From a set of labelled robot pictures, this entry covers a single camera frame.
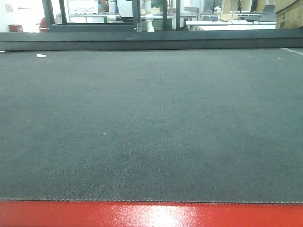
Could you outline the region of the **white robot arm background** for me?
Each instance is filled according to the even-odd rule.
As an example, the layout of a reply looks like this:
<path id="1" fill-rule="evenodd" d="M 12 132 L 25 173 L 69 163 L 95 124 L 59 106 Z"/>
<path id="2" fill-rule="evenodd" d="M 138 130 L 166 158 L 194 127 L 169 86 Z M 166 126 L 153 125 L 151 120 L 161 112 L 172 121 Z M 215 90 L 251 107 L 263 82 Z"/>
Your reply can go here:
<path id="1" fill-rule="evenodd" d="M 147 32 L 154 32 L 152 1 L 144 0 L 144 6 L 145 6 L 145 21 L 146 21 L 146 25 L 147 25 Z"/>

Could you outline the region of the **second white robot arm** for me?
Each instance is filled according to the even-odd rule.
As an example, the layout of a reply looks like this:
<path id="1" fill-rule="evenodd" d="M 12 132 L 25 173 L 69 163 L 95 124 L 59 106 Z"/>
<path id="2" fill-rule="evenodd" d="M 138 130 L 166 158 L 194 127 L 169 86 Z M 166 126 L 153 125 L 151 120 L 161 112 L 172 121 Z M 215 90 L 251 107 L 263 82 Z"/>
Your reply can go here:
<path id="1" fill-rule="evenodd" d="M 108 22 L 116 21 L 116 0 L 108 0 Z"/>

